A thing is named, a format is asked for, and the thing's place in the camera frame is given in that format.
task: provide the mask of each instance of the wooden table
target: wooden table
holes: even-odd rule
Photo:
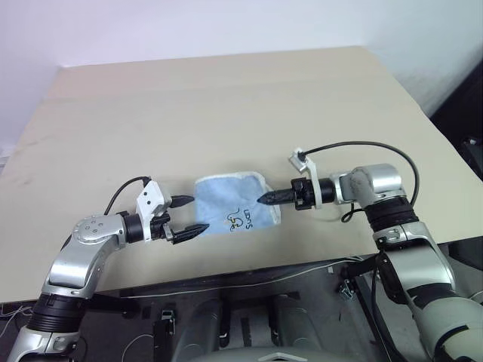
[[[199,177],[255,170],[286,188],[296,146],[343,140],[389,143],[415,160],[415,210],[437,242],[483,234],[481,181],[362,48],[60,70],[0,176],[0,301],[37,298],[74,224],[102,213],[133,176],[192,194]],[[392,152],[350,146],[313,159],[320,177],[389,162],[411,196],[411,169]],[[113,211],[134,210],[139,191],[126,189]],[[285,205],[272,229],[129,245],[110,257],[98,290],[375,252],[364,214],[339,221],[348,208]],[[171,214],[181,227],[194,207]]]

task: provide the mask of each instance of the white bracket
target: white bracket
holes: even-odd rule
[[[307,156],[305,157],[305,161],[301,161],[299,159],[299,153],[301,152],[303,152],[303,150],[300,147],[296,148],[288,160],[297,169],[297,171],[300,172],[300,174],[304,172],[309,174],[310,180],[312,181],[312,187],[314,188],[315,208],[320,209],[322,208],[322,191],[318,183],[317,167],[315,166],[315,163]]]
[[[161,192],[156,181],[149,181],[136,199],[136,213],[143,224],[144,241],[151,241],[151,220],[162,215],[171,205],[171,196]]]

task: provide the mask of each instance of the wire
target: wire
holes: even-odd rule
[[[341,147],[341,146],[376,146],[376,147],[382,147],[383,149],[389,149],[389,150],[397,153],[398,155],[402,156],[403,159],[405,159],[409,163],[409,165],[411,166],[411,169],[413,170],[413,173],[414,173],[414,191],[413,191],[413,197],[411,198],[411,205],[414,206],[414,204],[416,203],[416,200],[417,200],[417,196],[418,196],[419,191],[420,191],[420,173],[417,170],[416,164],[411,159],[411,157],[409,157],[409,155],[407,155],[402,150],[397,149],[396,147],[393,147],[391,145],[387,145],[387,144],[381,143],[381,142],[346,141],[346,142],[332,143],[330,145],[321,146],[321,147],[317,147],[315,149],[310,149],[309,151],[301,152],[299,154],[299,157],[301,158],[301,160],[303,160],[305,158],[305,156],[310,155],[311,153],[323,151],[325,149],[334,149],[336,147]],[[354,204],[352,203],[350,211],[348,213],[345,213],[342,216],[342,218],[340,219],[340,221],[349,222],[352,218],[352,215],[354,213],[359,212],[359,211],[363,211],[363,209],[354,209]]]
[[[84,342],[84,354],[82,354],[82,358],[79,360],[79,362],[84,362],[89,352],[88,341],[86,341],[83,336],[80,336],[79,339],[82,339],[82,341]]]
[[[476,296],[479,296],[480,294],[483,294],[483,290],[480,290],[479,292],[473,293],[471,296],[468,297],[468,299],[473,300]]]
[[[222,286],[222,287],[212,287],[212,288],[201,289],[201,290],[185,290],[185,291],[182,291],[182,292],[173,292],[173,293],[166,293],[166,294],[153,294],[153,295],[148,295],[148,296],[125,296],[125,297],[122,297],[122,298],[128,298],[128,299],[161,298],[163,296],[179,296],[181,294],[203,293],[203,292],[209,292],[209,291],[212,291],[212,290],[237,289],[237,288],[246,288],[246,287],[259,287],[261,285],[278,283],[279,281],[286,281],[287,279],[299,277],[301,275],[313,272],[315,270],[328,268],[329,266],[333,266],[333,265],[340,264],[340,263],[343,263],[343,262],[360,262],[360,260],[354,260],[354,259],[339,260],[337,262],[332,262],[332,263],[327,264],[327,265],[320,265],[320,266],[316,266],[315,268],[310,268],[310,269],[307,269],[307,270],[304,270],[304,271],[300,271],[296,274],[288,275],[286,277],[274,279],[273,281],[262,281],[260,283],[253,283],[253,284],[225,285],[225,286]]]
[[[126,348],[124,348],[124,351],[122,352],[122,357],[121,357],[121,362],[124,362],[124,357],[126,355],[126,352],[128,351],[128,349],[133,345],[133,343],[135,343],[138,339],[140,338],[143,338],[143,337],[150,337],[150,338],[154,338],[152,336],[152,334],[141,334],[135,338],[133,338],[129,343],[128,345],[126,345]]]
[[[352,218],[352,215],[354,215],[355,213],[358,213],[360,211],[364,211],[363,209],[354,209],[354,203],[352,202],[350,204],[350,211],[343,214],[342,217],[340,218],[340,221],[342,222],[349,222]]]
[[[13,311],[11,313],[8,313],[10,314],[10,318],[8,318],[8,321],[7,323],[5,324],[5,326],[3,327],[3,330],[2,332],[0,333],[0,338],[3,337],[3,335],[5,334],[5,331],[7,330],[8,328],[8,325],[10,324],[10,322],[12,322],[12,320],[15,318],[15,316],[19,313],[21,313],[22,311],[25,311],[27,309],[30,309],[30,307],[27,307],[27,308],[24,308],[22,305],[16,310],[16,311]]]
[[[151,181],[151,177],[148,177],[148,176],[134,177],[133,179],[130,179],[130,180],[126,181],[125,183],[123,183],[122,186],[118,189],[118,191],[116,191],[115,194],[112,196],[111,201],[107,205],[106,211],[104,211],[104,215],[107,215],[109,213],[112,205],[114,204],[114,201],[119,196],[121,191],[124,190],[126,188],[126,186],[129,186],[131,183],[135,183],[136,181],[143,181],[144,187],[146,187],[147,183],[149,181]]]
[[[23,305],[21,305],[19,307],[19,309],[21,309],[20,312],[23,313],[24,311],[28,311],[28,310],[32,309],[32,307],[24,307]],[[3,314],[3,304],[2,304],[2,311],[0,311],[0,318],[10,317],[11,315],[16,314],[16,313],[18,313],[18,309],[15,310],[15,311],[10,311],[8,313]]]
[[[389,357],[389,361],[392,361],[391,355],[388,353],[387,348],[391,350],[391,352],[402,362],[408,362],[408,360],[401,354],[401,352],[396,348],[394,343],[389,340],[389,337],[386,336],[380,326],[379,320],[377,319],[376,315],[376,309],[377,309],[377,303],[376,303],[376,274],[377,274],[377,268],[374,269],[372,273],[372,285],[371,285],[371,308],[372,308],[372,319],[374,319],[374,323],[376,324],[377,332],[379,333],[383,347],[386,350],[386,354]]]

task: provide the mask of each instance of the black cable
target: black cable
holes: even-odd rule
[[[364,210],[363,209],[354,209],[354,203],[352,202],[350,204],[350,211],[343,214],[342,217],[340,218],[340,221],[349,222],[352,218],[352,215],[354,215],[355,213],[358,213],[359,211],[364,211]]]
[[[121,191],[124,190],[126,188],[126,186],[129,186],[131,183],[135,183],[136,181],[143,181],[144,187],[146,187],[148,182],[151,181],[151,177],[148,177],[148,176],[134,177],[133,179],[130,179],[130,180],[126,181],[125,183],[123,183],[122,186],[118,189],[118,191],[116,191],[115,194],[112,196],[111,201],[107,205],[106,211],[104,211],[104,215],[107,215],[109,213],[112,205],[114,204],[114,201],[119,196]]]
[[[383,330],[380,327],[379,320],[377,319],[376,315],[376,309],[377,309],[377,304],[376,304],[376,274],[377,274],[377,268],[374,269],[372,273],[372,283],[371,283],[371,308],[372,308],[372,319],[374,320],[374,323],[376,324],[376,328],[383,340],[383,346],[387,350],[391,350],[391,352],[401,361],[401,362],[408,362],[408,360],[401,354],[401,352],[397,349],[397,347],[394,345],[394,343],[389,340],[389,337],[386,336],[383,332]]]
[[[79,362],[85,362],[85,358],[88,356],[89,352],[88,341],[86,341],[83,336],[80,336],[79,339],[82,339],[82,341],[84,342],[84,354],[82,355],[82,358],[79,360]]]
[[[310,149],[309,151],[301,152],[299,153],[299,158],[300,160],[303,161],[305,159],[305,156],[311,153],[323,151],[325,149],[334,149],[336,147],[341,147],[341,146],[376,146],[376,147],[382,147],[383,149],[391,150],[397,153],[398,155],[402,156],[403,159],[405,159],[409,163],[414,173],[414,191],[413,191],[413,197],[411,198],[411,205],[414,206],[417,200],[417,195],[419,194],[419,191],[420,191],[420,173],[417,170],[416,164],[411,159],[411,157],[409,157],[409,155],[407,155],[405,152],[401,151],[400,149],[397,149],[396,147],[387,145],[385,143],[373,142],[373,141],[346,141],[346,142],[332,143],[330,145],[321,146],[315,149]],[[359,211],[363,211],[363,209],[354,209],[354,204],[351,204],[351,210],[348,213],[345,213],[340,219],[340,221],[349,222],[352,218],[352,215]]]

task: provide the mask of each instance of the metal bracket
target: metal bracket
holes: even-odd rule
[[[318,184],[317,167],[315,163],[308,157],[305,157],[305,160],[301,161],[299,159],[299,154],[301,152],[303,152],[303,150],[300,147],[296,148],[288,160],[297,169],[297,171],[299,171],[300,174],[304,172],[309,174],[310,181],[312,181],[312,187],[314,189],[315,208],[320,209],[322,208],[322,191],[320,189],[320,185]]]
[[[344,300],[354,299],[355,291],[352,288],[352,285],[349,279],[344,279],[344,282],[339,286],[338,292]]]
[[[156,181],[149,181],[136,199],[136,213],[143,224],[144,241],[151,241],[151,220],[162,215],[171,205],[171,196],[161,192]]]
[[[174,336],[174,334],[176,333],[176,319],[174,317],[174,311],[172,309],[163,309],[161,312],[161,320],[168,321],[166,325],[166,333],[170,336]]]

